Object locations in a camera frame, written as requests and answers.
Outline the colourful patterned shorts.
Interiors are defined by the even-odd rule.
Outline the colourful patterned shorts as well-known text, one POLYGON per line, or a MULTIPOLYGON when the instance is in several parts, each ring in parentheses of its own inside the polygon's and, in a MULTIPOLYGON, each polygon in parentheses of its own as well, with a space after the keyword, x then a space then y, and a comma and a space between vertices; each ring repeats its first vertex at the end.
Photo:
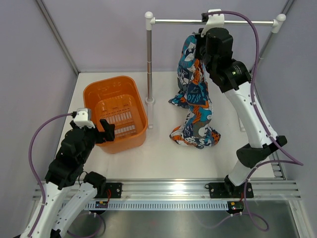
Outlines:
POLYGON ((177 84, 179 91, 168 102, 187 109, 185 121, 169 135, 178 145, 194 146, 198 149, 212 147, 221 138, 218 131, 210 126, 213 117, 212 102, 209 96, 205 67, 195 57, 197 40, 189 35, 182 47, 177 66, 177 84))

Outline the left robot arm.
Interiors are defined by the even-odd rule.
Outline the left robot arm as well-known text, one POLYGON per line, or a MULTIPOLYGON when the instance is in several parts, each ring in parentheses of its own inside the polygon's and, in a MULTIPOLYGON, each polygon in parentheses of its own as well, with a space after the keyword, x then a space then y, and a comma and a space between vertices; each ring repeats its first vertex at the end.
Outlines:
POLYGON ((78 177, 84 171, 92 149, 115 139, 115 125, 101 119, 103 131, 95 126, 79 127, 71 121, 72 129, 61 142, 55 159, 50 163, 45 184, 39 183, 41 199, 21 238, 62 238, 69 227, 94 197, 111 197, 106 178, 96 172, 85 175, 84 181, 65 207, 62 203, 78 177))

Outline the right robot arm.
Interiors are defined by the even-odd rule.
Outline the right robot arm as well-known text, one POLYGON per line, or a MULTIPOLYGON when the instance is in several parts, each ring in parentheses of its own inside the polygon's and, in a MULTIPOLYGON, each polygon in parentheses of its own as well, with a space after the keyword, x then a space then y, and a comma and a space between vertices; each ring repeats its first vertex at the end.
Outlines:
POLYGON ((202 60, 210 79, 225 94, 239 116, 248 137, 248 144, 237 150, 238 161, 232 172, 224 179, 224 191, 235 197, 242 192, 242 186, 251 170, 287 143, 285 136, 277 135, 268 127, 268 120, 261 108, 261 119, 254 108, 257 102, 251 91, 251 75, 246 66, 233 59, 233 37, 225 28, 212 28, 195 33, 197 40, 195 57, 202 60))

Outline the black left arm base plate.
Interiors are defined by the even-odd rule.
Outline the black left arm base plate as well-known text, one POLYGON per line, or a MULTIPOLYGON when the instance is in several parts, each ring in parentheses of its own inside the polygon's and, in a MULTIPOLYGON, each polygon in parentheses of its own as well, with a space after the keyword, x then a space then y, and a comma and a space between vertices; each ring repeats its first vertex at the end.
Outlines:
POLYGON ((97 195, 95 198, 100 199, 117 199, 121 198, 122 183, 120 182, 106 182, 97 188, 97 195))

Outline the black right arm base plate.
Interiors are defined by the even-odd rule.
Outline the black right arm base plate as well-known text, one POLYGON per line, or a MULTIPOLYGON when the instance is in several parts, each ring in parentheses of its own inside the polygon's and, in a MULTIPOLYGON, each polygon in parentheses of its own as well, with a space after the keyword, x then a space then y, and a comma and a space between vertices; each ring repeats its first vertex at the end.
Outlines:
POLYGON ((205 184, 205 189, 209 191, 210 198, 254 198, 251 183, 233 186, 228 182, 210 182, 205 184))

